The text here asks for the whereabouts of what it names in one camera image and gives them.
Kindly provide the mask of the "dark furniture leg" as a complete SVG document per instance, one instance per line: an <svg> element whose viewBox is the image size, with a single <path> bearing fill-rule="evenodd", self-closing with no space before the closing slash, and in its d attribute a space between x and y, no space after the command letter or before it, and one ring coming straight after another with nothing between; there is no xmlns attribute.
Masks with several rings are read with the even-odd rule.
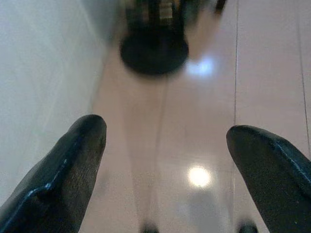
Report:
<svg viewBox="0 0 311 233"><path fill-rule="evenodd" d="M220 14L223 12L227 0L216 0L215 12Z"/></svg>

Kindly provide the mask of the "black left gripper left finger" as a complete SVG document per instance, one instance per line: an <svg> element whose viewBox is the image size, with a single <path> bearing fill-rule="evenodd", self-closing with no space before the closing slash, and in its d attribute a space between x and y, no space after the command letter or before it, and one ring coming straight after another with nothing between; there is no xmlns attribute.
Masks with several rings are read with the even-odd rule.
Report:
<svg viewBox="0 0 311 233"><path fill-rule="evenodd" d="M105 144L101 116L75 121L0 206L0 233L78 233Z"/></svg>

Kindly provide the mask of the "black round pedestal stand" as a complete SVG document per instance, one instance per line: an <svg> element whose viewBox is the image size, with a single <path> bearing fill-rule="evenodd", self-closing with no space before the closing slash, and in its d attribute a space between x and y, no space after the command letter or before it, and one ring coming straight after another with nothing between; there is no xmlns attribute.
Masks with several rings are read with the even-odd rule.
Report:
<svg viewBox="0 0 311 233"><path fill-rule="evenodd" d="M124 64L144 75L162 75L177 70L186 61L187 0L128 0L124 13L127 35L121 42Z"/></svg>

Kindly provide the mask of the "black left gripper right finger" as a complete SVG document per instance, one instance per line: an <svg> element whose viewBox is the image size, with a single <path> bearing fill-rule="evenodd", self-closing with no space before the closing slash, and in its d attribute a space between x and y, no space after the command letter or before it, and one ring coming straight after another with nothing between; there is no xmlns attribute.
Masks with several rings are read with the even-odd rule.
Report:
<svg viewBox="0 0 311 233"><path fill-rule="evenodd" d="M285 138L236 125L229 153L270 233L311 233L311 161Z"/></svg>

